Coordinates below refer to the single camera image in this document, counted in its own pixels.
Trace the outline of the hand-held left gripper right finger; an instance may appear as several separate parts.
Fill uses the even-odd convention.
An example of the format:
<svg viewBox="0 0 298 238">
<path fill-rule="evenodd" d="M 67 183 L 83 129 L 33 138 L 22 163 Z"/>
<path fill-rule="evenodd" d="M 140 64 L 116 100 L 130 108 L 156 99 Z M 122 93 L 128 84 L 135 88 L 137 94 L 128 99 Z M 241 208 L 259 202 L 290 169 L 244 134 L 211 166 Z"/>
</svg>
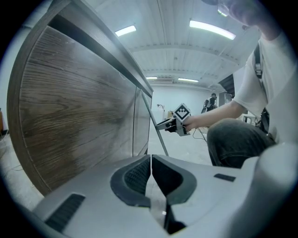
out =
<svg viewBox="0 0 298 238">
<path fill-rule="evenodd" d="M 165 227 L 187 227 L 227 199 L 242 202 L 254 172 L 254 159 L 242 168 L 201 165 L 152 155 L 152 174 L 166 198 Z"/>
</svg>

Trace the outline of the person's right forearm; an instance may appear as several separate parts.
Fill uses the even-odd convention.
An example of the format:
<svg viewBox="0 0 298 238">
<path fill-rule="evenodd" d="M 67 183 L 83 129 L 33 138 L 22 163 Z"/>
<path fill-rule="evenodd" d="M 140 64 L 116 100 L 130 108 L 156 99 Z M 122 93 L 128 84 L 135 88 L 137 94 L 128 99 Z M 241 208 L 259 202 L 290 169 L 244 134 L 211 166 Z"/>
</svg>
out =
<svg viewBox="0 0 298 238">
<path fill-rule="evenodd" d="M 186 131 L 200 127 L 209 127 L 222 119 L 237 119 L 245 110 L 246 109 L 243 106 L 233 100 L 209 112 L 190 116 L 184 121 L 183 125 L 185 126 Z"/>
</svg>

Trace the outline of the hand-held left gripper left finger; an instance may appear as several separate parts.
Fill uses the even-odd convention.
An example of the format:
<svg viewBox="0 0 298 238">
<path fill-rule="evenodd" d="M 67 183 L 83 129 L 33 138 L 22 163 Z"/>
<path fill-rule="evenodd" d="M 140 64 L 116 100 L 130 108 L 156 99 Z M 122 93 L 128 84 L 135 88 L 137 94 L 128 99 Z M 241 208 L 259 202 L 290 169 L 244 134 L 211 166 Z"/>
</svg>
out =
<svg viewBox="0 0 298 238">
<path fill-rule="evenodd" d="M 34 209 L 54 236 L 163 238 L 146 197 L 150 156 L 96 165 L 48 194 Z"/>
</svg>

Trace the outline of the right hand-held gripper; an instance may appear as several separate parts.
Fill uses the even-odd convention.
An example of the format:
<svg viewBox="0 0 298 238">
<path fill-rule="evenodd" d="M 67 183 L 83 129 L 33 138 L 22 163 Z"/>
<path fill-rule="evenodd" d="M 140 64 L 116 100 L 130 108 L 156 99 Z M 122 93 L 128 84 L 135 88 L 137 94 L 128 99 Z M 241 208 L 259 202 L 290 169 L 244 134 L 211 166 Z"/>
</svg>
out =
<svg viewBox="0 0 298 238">
<path fill-rule="evenodd" d="M 179 136 L 190 135 L 184 125 L 184 121 L 191 115 L 190 109 L 182 103 L 172 114 L 171 118 L 158 123 L 156 127 L 165 127 L 165 131 L 176 132 Z"/>
</svg>

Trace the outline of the person's dark trousers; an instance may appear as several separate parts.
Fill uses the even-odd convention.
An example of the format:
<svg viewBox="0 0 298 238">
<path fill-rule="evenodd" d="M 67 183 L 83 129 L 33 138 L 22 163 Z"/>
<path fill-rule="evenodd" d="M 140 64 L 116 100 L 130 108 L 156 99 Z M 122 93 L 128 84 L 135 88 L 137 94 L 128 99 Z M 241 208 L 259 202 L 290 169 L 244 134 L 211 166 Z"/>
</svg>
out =
<svg viewBox="0 0 298 238">
<path fill-rule="evenodd" d="M 223 119 L 208 129 L 207 145 L 213 166 L 241 168 L 275 141 L 257 127 L 238 119 Z"/>
</svg>

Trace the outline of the white square bathtub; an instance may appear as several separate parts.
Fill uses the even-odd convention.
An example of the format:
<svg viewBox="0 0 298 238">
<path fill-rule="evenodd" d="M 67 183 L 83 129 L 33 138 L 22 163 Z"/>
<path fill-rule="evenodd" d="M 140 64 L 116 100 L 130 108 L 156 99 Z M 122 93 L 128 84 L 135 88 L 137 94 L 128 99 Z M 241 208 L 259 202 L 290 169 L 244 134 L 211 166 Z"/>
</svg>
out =
<svg viewBox="0 0 298 238">
<path fill-rule="evenodd" d="M 162 120 L 166 119 L 165 115 L 165 106 L 162 104 L 157 104 L 158 113 L 161 116 Z"/>
</svg>

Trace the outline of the dark wooden vanity cabinet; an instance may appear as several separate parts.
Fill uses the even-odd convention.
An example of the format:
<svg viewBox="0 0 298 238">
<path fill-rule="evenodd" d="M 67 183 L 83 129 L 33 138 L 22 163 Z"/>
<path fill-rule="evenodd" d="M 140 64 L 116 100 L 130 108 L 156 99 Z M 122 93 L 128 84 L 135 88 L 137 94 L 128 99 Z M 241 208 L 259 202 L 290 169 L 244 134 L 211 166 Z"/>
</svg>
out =
<svg viewBox="0 0 298 238">
<path fill-rule="evenodd" d="M 12 68 L 7 119 L 26 175 L 48 195 L 95 165 L 143 155 L 153 90 L 85 0 L 54 0 Z"/>
</svg>

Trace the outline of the person's white shirt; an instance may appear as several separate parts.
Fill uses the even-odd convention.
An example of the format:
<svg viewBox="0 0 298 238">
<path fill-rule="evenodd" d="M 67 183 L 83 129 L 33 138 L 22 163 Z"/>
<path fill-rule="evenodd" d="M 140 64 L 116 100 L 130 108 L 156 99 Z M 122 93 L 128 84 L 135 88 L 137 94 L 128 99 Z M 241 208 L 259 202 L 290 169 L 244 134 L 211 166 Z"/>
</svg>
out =
<svg viewBox="0 0 298 238">
<path fill-rule="evenodd" d="M 298 59 L 284 33 L 272 41 L 260 38 L 258 44 L 262 78 L 255 73 L 251 54 L 234 100 L 255 116 L 266 109 L 269 134 L 277 143 L 298 144 Z"/>
</svg>

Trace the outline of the black waist pack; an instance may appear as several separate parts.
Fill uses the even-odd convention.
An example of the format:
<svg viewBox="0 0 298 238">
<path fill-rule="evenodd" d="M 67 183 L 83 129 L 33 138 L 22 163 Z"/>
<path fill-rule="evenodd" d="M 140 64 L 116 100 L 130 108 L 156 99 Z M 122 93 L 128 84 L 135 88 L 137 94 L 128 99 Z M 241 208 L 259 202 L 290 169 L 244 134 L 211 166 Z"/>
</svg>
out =
<svg viewBox="0 0 298 238">
<path fill-rule="evenodd" d="M 261 113 L 260 120 L 255 123 L 255 127 L 259 128 L 264 133 L 268 134 L 270 124 L 270 115 L 266 108 Z"/>
</svg>

